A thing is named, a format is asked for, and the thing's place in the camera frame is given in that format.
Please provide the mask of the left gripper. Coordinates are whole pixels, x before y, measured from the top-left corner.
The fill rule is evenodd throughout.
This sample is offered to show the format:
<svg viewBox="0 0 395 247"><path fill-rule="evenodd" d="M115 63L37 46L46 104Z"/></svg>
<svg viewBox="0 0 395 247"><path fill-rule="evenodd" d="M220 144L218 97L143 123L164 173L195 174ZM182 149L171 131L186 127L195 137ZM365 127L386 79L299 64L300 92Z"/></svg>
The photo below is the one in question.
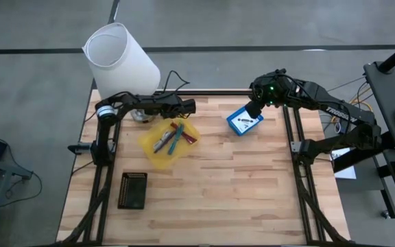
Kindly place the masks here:
<svg viewBox="0 0 395 247"><path fill-rule="evenodd" d="M195 100L182 100L178 96L171 96L168 98L167 105L163 108L162 117L164 119L173 119L181 115L195 114Z"/></svg>

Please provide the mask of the yellow translucent bin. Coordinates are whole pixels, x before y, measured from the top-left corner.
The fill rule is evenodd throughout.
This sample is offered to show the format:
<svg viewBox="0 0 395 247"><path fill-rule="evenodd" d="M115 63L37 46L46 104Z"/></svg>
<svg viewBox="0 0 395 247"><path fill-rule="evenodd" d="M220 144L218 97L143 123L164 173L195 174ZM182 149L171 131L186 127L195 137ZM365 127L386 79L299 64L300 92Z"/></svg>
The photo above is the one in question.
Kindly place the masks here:
<svg viewBox="0 0 395 247"><path fill-rule="evenodd" d="M156 169L167 169L186 156L200 140L200 133L188 119L164 119L138 137L150 163Z"/></svg>

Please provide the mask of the blue plastic basket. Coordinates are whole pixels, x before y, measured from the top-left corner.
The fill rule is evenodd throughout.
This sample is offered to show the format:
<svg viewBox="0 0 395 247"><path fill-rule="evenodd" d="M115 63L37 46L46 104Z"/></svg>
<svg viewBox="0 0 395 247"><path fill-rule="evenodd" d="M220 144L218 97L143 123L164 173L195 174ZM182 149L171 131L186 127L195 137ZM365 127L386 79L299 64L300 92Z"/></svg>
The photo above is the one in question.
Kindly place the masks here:
<svg viewBox="0 0 395 247"><path fill-rule="evenodd" d="M226 119L228 125L238 136L243 136L263 120L262 115L255 119L251 118L245 107L238 109Z"/></svg>

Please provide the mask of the silver lamp base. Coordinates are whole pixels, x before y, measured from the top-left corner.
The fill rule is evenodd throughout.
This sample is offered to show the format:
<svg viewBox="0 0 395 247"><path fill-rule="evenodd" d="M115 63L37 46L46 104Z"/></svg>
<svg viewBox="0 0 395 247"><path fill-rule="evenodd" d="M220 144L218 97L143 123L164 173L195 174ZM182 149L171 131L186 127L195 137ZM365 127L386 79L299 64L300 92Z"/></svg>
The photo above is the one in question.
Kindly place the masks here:
<svg viewBox="0 0 395 247"><path fill-rule="evenodd" d="M146 114L145 111L142 109L132 110L130 112L130 114L135 122L142 123L142 124L149 123L149 122L153 121L156 117L155 115Z"/></svg>

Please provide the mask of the white lamp shade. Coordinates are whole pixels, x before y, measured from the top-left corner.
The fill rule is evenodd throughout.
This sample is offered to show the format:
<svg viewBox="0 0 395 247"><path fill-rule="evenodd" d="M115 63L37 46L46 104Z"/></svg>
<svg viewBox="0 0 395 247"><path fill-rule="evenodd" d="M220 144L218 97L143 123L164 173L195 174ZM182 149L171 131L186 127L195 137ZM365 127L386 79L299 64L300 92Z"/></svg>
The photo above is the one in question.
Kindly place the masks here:
<svg viewBox="0 0 395 247"><path fill-rule="evenodd" d="M82 51L103 99L123 91L151 95L160 84L159 68L121 23L98 29Z"/></svg>

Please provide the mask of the black plastic basket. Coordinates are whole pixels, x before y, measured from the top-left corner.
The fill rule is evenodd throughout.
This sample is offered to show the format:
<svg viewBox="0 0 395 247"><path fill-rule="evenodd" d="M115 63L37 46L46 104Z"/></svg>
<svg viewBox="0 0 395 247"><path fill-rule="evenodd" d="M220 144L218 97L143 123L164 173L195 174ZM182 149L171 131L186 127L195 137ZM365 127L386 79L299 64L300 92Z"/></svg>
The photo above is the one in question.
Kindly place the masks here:
<svg viewBox="0 0 395 247"><path fill-rule="evenodd" d="M145 207L147 173L122 173L118 209L142 210Z"/></svg>

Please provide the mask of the white paper sheet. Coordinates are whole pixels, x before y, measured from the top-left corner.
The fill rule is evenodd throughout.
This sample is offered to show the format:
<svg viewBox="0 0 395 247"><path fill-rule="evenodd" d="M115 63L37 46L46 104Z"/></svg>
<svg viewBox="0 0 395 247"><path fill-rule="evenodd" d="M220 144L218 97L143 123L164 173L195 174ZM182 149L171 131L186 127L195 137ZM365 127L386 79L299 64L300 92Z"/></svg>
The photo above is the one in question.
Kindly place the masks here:
<svg viewBox="0 0 395 247"><path fill-rule="evenodd" d="M342 149L338 149L338 150L333 150L331 153L331 159L334 161L335 159L339 158L341 155L344 155L349 151L350 151L350 148L342 148ZM340 172L336 172L335 177L340 178L340 179L350 179L350 180L357 179L355 169L353 166L348 167Z"/></svg>

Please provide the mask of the black desk support beam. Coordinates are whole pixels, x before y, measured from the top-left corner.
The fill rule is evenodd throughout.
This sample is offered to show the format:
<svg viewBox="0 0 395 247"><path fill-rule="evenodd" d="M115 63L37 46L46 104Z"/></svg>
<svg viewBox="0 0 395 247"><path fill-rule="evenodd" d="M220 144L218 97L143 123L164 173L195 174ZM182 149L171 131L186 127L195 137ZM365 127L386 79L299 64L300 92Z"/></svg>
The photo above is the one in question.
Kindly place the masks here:
<svg viewBox="0 0 395 247"><path fill-rule="evenodd" d="M368 150L353 149L333 161L333 171L340 172L354 164L371 158L377 154L382 153L384 150L394 149L395 142L390 132L385 132L381 135L381 144L379 147Z"/></svg>

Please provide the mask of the black aluminium rig frame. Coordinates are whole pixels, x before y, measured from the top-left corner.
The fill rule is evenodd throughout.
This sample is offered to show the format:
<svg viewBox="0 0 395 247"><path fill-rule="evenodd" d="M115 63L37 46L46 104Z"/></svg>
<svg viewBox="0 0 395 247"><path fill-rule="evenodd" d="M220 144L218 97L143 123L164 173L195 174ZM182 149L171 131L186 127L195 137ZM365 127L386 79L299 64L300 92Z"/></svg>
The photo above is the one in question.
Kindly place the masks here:
<svg viewBox="0 0 395 247"><path fill-rule="evenodd" d="M303 245L320 234L297 194L289 142L322 139L315 111L268 108L264 121L239 137L226 119L248 102L240 90L183 91L196 101L189 121L200 133L191 151L156 169L138 145L150 129L131 116L110 130L114 163L74 163L57 241L65 246ZM118 209L122 173L147 173L145 207Z"/></svg>

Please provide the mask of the black side bracket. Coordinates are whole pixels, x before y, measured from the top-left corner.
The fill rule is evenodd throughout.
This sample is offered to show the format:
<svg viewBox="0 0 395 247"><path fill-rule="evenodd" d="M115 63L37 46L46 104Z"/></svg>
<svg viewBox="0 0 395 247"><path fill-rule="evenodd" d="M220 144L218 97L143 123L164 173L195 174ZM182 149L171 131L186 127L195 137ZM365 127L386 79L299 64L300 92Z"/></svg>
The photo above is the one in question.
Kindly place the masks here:
<svg viewBox="0 0 395 247"><path fill-rule="evenodd" d="M74 153L75 155L91 152L90 143L78 143L75 145L69 145L67 148L70 152Z"/></svg>

